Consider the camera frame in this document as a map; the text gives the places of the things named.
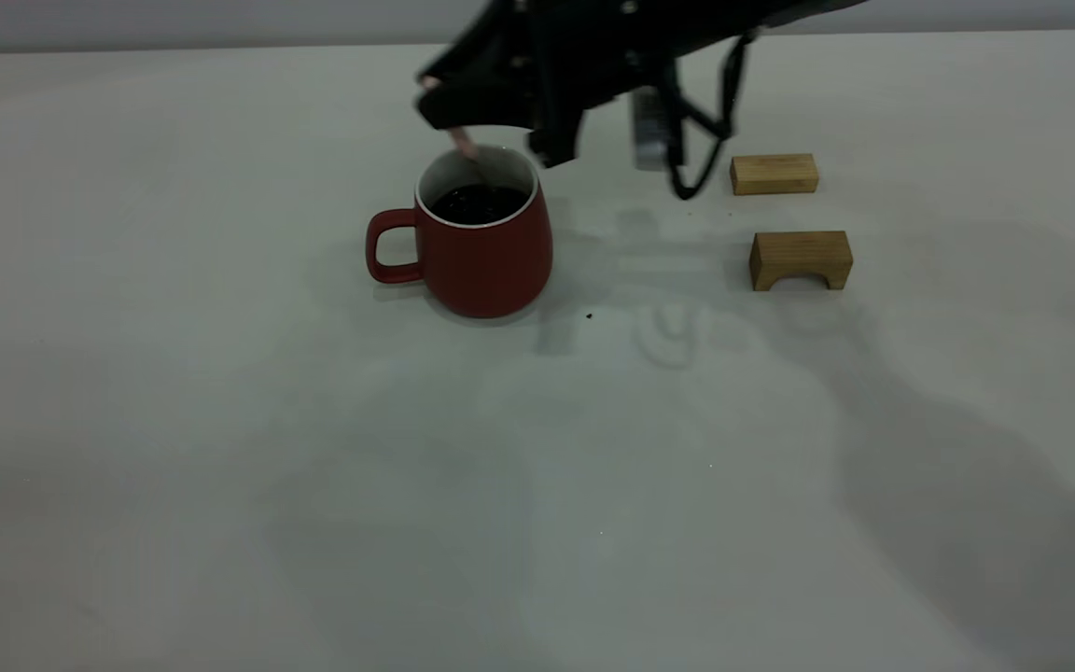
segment rectangular wooden block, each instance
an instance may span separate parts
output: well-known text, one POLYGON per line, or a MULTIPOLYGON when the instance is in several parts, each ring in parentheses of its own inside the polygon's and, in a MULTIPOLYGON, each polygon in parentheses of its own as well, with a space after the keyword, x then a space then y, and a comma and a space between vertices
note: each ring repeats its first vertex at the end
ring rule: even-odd
POLYGON ((844 289, 852 270, 852 248, 843 230, 756 233, 749 254, 755 292, 765 292, 782 277, 819 275, 829 289, 844 289))
POLYGON ((811 195, 819 188, 819 169, 811 154, 733 157, 731 174, 736 196, 811 195))

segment mug handle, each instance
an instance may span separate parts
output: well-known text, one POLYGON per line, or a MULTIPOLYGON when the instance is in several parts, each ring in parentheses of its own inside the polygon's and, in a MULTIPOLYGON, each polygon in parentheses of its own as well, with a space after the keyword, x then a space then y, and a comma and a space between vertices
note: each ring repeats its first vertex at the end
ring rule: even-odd
POLYGON ((376 260, 376 247, 379 246, 379 235, 385 230, 401 229, 405 226, 417 226, 414 224, 413 209, 385 210, 377 214, 368 223, 368 238, 366 245, 366 256, 368 259, 368 272, 373 280, 384 282, 385 285, 399 285, 401 282, 415 282, 421 280, 421 262, 411 264, 385 266, 376 260))

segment arch-shaped wooden block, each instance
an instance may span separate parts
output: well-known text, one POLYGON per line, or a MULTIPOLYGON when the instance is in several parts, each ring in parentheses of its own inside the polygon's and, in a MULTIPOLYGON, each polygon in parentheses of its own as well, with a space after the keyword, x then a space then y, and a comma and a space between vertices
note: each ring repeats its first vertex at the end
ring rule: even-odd
POLYGON ((829 289, 844 289, 851 270, 852 248, 843 230, 754 234, 749 272, 755 292, 766 292, 775 282, 798 275, 819 275, 829 289))

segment mug rim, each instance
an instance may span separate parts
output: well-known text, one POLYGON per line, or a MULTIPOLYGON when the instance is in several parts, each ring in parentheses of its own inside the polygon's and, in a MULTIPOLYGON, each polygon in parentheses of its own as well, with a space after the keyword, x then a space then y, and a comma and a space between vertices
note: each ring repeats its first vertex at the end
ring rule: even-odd
POLYGON ((453 229, 485 230, 485 229, 491 229, 491 227, 493 226, 500 226, 502 224, 507 224, 512 221, 517 216, 520 216, 521 213, 525 213, 526 210, 529 210, 529 205, 533 204, 534 199, 536 199, 538 197, 538 190, 539 188, 541 188, 541 183, 538 182, 538 169, 534 169, 533 161, 530 161, 529 157, 526 157, 525 154, 521 154, 519 151, 513 149, 512 147, 505 147, 504 145, 477 145, 477 148, 502 149, 508 154, 512 154, 514 157, 519 158, 520 162, 524 162, 526 169, 529 170, 529 178, 533 181, 533 188, 530 188, 529 190, 529 197, 528 199, 526 199, 526 204, 520 205, 519 209, 514 210, 510 216, 502 217, 496 221, 489 221, 487 224, 457 224, 450 220, 445 220, 445 218, 442 218, 440 216, 436 216, 434 213, 431 212, 430 208, 427 208, 426 201, 421 199, 421 180, 426 178, 426 173, 430 171, 430 167, 433 167, 435 162, 439 162, 440 160, 447 158, 448 156, 450 156, 450 154, 459 153, 459 149, 450 149, 449 152, 444 152, 443 154, 439 154, 439 156, 436 156, 434 160, 430 161, 430 166, 427 166, 426 170, 422 170, 421 174, 417 175, 417 183, 414 184, 414 203, 417 203, 418 208, 421 209, 421 212, 426 213, 427 216, 432 218, 432 220, 439 224, 444 224, 449 227, 453 227, 453 229))

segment red mug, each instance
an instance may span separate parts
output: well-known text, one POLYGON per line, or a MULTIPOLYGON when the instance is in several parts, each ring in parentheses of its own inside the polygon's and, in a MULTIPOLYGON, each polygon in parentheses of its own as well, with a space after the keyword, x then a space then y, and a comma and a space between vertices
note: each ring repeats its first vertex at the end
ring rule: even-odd
POLYGON ((385 210, 368 224, 368 272, 388 285, 426 281, 430 292, 467 317, 502 317, 529 305, 549 280, 555 241, 538 171, 519 152, 478 147, 475 167, 457 151, 435 159, 417 180, 412 209, 385 210), (456 224, 431 212, 456 188, 483 183, 515 187, 529 195, 511 216, 484 225, 456 224), (385 230, 414 227, 417 262, 385 266, 376 245, 385 230))

